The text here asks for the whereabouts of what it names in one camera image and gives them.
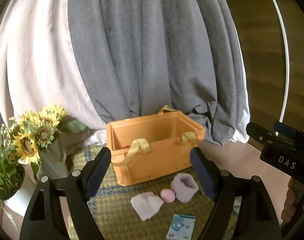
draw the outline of cartoon character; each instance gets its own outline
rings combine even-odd
[[[180,231],[183,227],[184,227],[184,224],[181,224],[181,223],[178,223],[178,222],[174,222],[174,223],[171,225],[171,228],[172,228],[175,232]]]
[[[175,232],[178,232],[185,226],[183,222],[184,222],[184,218],[175,216],[173,219],[173,223],[171,224],[171,228]]]

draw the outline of sunflower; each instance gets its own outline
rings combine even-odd
[[[63,118],[67,114],[67,111],[63,107],[54,105],[52,103],[50,103],[47,107],[43,107],[43,109],[45,109],[47,113],[54,114],[58,119]]]
[[[57,117],[57,114],[52,112],[48,112],[46,108],[43,108],[41,112],[39,112],[40,121],[45,121],[52,125],[53,128],[57,127],[60,123],[60,119]]]
[[[36,111],[25,111],[24,114],[22,114],[20,117],[19,117],[19,120],[17,121],[17,123],[20,125],[20,126],[23,126],[23,122],[24,121],[34,121],[35,118],[38,118],[39,117],[39,113],[36,112]]]
[[[38,123],[38,127],[35,141],[40,147],[47,148],[54,139],[55,128],[53,128],[52,124],[44,120]]]
[[[28,133],[19,132],[18,136],[15,136],[13,145],[17,147],[17,156],[25,163],[39,162],[39,149],[35,144],[34,136],[30,131]]]

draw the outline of wooden floor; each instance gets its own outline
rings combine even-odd
[[[276,0],[286,28],[290,89],[284,123],[304,130],[304,14],[294,0]],[[227,0],[239,35],[251,121],[272,130],[285,86],[282,31],[272,0]]]

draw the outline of hand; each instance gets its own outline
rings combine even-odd
[[[288,184],[288,192],[286,193],[286,200],[284,202],[284,208],[283,211],[281,213],[281,219],[284,222],[290,222],[291,218],[293,217],[296,208],[294,206],[294,202],[295,202],[295,193],[294,193],[294,179],[291,178],[289,180],[289,184]]]

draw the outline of metal bolt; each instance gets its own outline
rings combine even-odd
[[[80,174],[81,174],[81,171],[80,171],[80,170],[75,170],[75,171],[72,172],[72,176],[74,176],[74,177],[77,177],[77,176],[79,176]]]
[[[257,175],[254,175],[253,180],[256,181],[256,182],[260,182],[261,178]]]
[[[224,176],[224,177],[227,177],[227,176],[230,175],[230,173],[228,171],[226,171],[226,170],[222,170],[221,171],[221,175]]]
[[[42,182],[47,182],[47,181],[48,181],[48,176],[43,176],[43,177],[41,178],[41,181],[42,181]]]

